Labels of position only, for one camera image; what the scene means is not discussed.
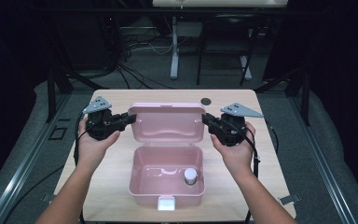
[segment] dark background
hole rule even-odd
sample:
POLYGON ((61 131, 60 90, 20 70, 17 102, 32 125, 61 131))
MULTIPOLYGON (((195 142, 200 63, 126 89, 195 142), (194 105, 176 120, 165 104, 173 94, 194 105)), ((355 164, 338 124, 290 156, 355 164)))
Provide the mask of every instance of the dark background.
MULTIPOLYGON (((63 2, 70 7, 72 1, 63 2)), ((311 90, 320 97, 334 121, 344 147, 345 162, 358 181, 358 1, 356 4, 338 2, 346 6, 333 9, 332 17, 282 20, 264 78, 283 76, 304 63, 310 66, 311 90)), ((59 1, 35 3, 43 6, 59 1)), ((93 4, 84 0, 76 1, 73 6, 93 7, 93 4)), ((148 7, 148 4, 150 1, 139 1, 130 7, 148 7)), ((323 0, 290 0, 288 10, 325 10, 335 4, 323 0)), ((33 109, 34 87, 47 79, 52 67, 64 64, 70 68, 105 69, 114 64, 117 48, 115 43, 105 41, 105 33, 101 31, 101 22, 106 25, 103 19, 44 18, 50 31, 47 33, 40 21, 30 21, 21 12, 16 1, 0 1, 0 169, 33 109), (55 45, 50 36, 56 40, 55 45), (76 48, 84 44, 89 45, 87 54, 76 48), (63 53, 57 51, 59 48, 65 49, 63 53)))

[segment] hand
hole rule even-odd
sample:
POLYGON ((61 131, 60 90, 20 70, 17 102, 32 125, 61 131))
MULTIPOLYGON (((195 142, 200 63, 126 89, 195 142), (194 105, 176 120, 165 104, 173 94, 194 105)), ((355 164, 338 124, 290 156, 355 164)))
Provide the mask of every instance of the hand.
MULTIPOLYGON (((253 142, 255 128, 249 122, 245 122, 245 124, 248 129, 246 136, 253 142)), ((234 179, 253 174, 251 169, 253 149, 246 140, 236 146, 227 147, 220 143, 216 135, 211 134, 211 139, 214 148, 222 155, 223 162, 234 179)))
POLYGON ((100 165, 106 150, 112 146, 120 137, 120 132, 116 131, 104 140, 96 140, 86 132, 86 121, 83 119, 79 123, 79 159, 77 167, 83 167, 90 172, 94 172, 100 165))

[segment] gray carpet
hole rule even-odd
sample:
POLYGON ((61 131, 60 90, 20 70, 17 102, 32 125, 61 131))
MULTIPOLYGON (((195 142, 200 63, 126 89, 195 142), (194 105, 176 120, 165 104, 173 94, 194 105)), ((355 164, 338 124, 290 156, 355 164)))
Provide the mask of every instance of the gray carpet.
MULTIPOLYGON (((157 54, 153 49, 142 49, 133 51, 124 66, 137 70, 142 76, 135 75, 145 84, 153 89, 255 89, 263 84, 262 75, 267 62, 269 43, 261 43, 255 57, 251 62, 251 71, 254 76, 252 81, 247 81, 243 86, 239 85, 240 76, 212 76, 202 77, 201 85, 196 85, 197 56, 195 48, 197 42, 187 39, 180 48, 179 77, 176 80, 170 79, 171 54, 157 54)), ((127 79, 132 89, 146 88, 133 75, 118 71, 106 77, 94 78, 93 81, 111 88, 127 89, 127 79)), ((41 146, 41 152, 36 157, 36 162, 31 173, 27 175, 26 181, 21 186, 17 200, 24 195, 32 186, 42 180, 47 174, 64 165, 70 148, 74 142, 74 128, 79 110, 90 101, 92 90, 84 84, 71 80, 75 91, 67 99, 62 111, 52 123, 57 126, 57 135, 64 132, 61 140, 46 140, 41 146)), ((342 223, 338 211, 332 201, 320 171, 315 165, 312 155, 311 144, 302 129, 302 123, 296 118, 298 111, 290 102, 297 102, 297 99, 288 99, 282 93, 285 83, 278 85, 266 93, 259 93, 258 99, 266 120, 273 126, 279 139, 278 158, 280 160, 284 177, 292 194, 297 193, 301 201, 296 203, 296 220, 299 223, 342 223)), ((45 128, 45 120, 48 117, 48 98, 46 83, 35 88, 37 102, 34 111, 23 129, 21 137, 17 142, 5 167, 0 173, 0 199, 5 192, 11 178, 16 173, 23 159, 30 150, 33 150, 37 137, 45 128)), ((66 99, 57 92, 58 97, 66 99)), ((342 189, 342 193, 348 202, 355 220, 358 222, 358 185, 356 184, 351 171, 343 161, 342 145, 336 129, 324 111, 323 105, 315 95, 310 97, 310 124, 311 128, 321 146, 323 154, 342 189)), ((274 144, 277 141, 274 133, 271 132, 274 144)), ((41 182, 34 190, 11 211, 7 223, 33 223, 43 210, 48 206, 40 199, 45 193, 52 193, 60 177, 61 170, 41 182)))

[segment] box latch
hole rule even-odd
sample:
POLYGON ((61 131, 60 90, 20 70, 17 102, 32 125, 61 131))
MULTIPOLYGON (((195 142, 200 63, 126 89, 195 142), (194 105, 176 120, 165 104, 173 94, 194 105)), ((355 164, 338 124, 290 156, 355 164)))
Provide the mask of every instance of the box latch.
POLYGON ((164 195, 158 197, 158 210, 159 211, 174 211, 175 198, 173 196, 164 195))

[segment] box lid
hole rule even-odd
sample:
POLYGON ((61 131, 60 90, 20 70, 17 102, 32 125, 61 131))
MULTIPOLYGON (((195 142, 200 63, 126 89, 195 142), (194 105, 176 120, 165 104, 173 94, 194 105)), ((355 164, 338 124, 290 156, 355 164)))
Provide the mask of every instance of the box lid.
POLYGON ((142 143, 196 143, 202 140, 205 109, 198 103, 135 103, 129 115, 135 140, 142 143))

